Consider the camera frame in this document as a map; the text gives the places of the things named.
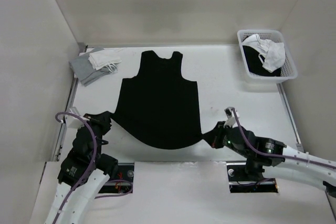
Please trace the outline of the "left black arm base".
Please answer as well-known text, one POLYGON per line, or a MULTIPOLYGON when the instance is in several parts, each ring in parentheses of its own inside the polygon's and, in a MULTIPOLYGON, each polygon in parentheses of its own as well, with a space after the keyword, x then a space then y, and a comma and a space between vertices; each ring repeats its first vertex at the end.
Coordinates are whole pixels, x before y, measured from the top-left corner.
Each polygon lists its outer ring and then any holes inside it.
POLYGON ((131 190, 134 180, 134 163, 121 163, 117 173, 100 189, 99 194, 124 194, 131 190))

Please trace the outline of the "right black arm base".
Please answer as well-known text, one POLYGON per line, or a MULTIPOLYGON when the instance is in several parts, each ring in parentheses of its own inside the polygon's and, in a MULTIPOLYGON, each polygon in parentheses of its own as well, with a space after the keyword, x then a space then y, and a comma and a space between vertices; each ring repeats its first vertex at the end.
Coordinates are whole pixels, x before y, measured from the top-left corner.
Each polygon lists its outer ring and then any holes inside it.
POLYGON ((227 176, 230 193, 278 193, 274 178, 264 178, 261 165, 247 161, 227 162, 227 176))

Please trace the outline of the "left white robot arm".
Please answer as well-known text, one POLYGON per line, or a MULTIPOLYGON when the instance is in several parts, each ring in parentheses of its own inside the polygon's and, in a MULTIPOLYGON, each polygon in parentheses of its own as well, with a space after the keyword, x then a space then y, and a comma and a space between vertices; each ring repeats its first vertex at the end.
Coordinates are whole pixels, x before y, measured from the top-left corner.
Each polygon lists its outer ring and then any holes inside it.
POLYGON ((72 148, 57 177, 54 201, 46 223, 82 223, 99 190, 118 175, 118 160, 101 152, 111 129, 111 112, 69 116, 81 122, 72 148))

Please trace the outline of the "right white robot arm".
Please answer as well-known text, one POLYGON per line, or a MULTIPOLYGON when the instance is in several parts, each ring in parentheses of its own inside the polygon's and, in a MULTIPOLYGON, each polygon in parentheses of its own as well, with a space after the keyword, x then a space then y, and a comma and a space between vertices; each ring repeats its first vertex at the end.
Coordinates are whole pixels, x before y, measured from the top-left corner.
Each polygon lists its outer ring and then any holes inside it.
POLYGON ((256 136, 241 126, 226 126, 223 121, 202 138, 212 148, 227 147, 246 159, 244 165, 228 169, 231 182, 253 188, 266 180, 280 178, 313 186, 335 197, 335 162, 256 136))

